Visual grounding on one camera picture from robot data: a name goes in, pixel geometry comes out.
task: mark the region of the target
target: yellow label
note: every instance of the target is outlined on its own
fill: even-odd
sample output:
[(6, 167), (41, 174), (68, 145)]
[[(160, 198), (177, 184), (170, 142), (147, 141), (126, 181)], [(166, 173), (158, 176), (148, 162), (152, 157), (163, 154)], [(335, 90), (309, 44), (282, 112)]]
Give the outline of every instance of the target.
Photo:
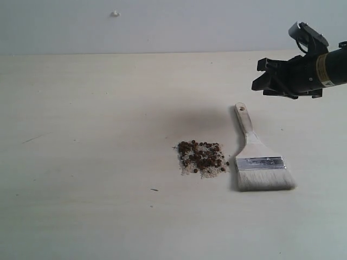
[(331, 82), (327, 72), (326, 72), (326, 65), (325, 65), (325, 61), (326, 61), (326, 57), (327, 57), (328, 53), (320, 55), (317, 58), (316, 61), (316, 72), (317, 72), (317, 76), (319, 78), (319, 81), (325, 86), (325, 87), (332, 87), (335, 86), (334, 83)]

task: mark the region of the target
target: white wall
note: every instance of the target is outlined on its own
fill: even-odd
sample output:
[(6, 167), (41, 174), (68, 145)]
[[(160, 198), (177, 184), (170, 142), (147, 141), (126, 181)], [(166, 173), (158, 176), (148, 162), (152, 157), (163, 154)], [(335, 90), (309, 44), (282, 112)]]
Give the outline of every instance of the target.
[(346, 10), (345, 0), (0, 0), (0, 54), (296, 48), (295, 21), (335, 47)]

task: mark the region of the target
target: brush bristles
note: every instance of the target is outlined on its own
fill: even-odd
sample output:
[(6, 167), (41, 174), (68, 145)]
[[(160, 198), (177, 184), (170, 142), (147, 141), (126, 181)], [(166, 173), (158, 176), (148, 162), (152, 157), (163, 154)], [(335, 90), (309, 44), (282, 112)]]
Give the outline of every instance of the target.
[(238, 181), (240, 191), (279, 191), (296, 187), (287, 169), (239, 171)]

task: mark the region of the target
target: wooden tabletop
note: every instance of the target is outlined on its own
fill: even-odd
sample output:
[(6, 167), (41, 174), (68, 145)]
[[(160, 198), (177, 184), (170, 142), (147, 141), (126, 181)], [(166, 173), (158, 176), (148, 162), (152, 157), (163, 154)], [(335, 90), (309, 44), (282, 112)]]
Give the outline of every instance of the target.
[[(346, 259), (347, 87), (250, 89), (259, 59), (297, 54), (0, 57), (1, 259)], [(237, 191), (237, 102), (295, 190)], [(182, 176), (191, 139), (230, 172)]]

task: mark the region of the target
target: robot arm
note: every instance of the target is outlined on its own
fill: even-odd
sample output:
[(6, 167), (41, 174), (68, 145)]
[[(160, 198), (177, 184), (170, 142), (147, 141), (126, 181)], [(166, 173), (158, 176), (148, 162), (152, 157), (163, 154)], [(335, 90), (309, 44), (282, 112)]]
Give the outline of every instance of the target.
[(323, 88), (347, 83), (347, 42), (341, 42), (338, 50), (329, 52), (327, 40), (306, 23), (294, 24), (289, 35), (305, 56), (288, 61), (259, 60), (257, 70), (264, 73), (253, 81), (252, 90), (262, 90), (266, 96), (320, 98)]

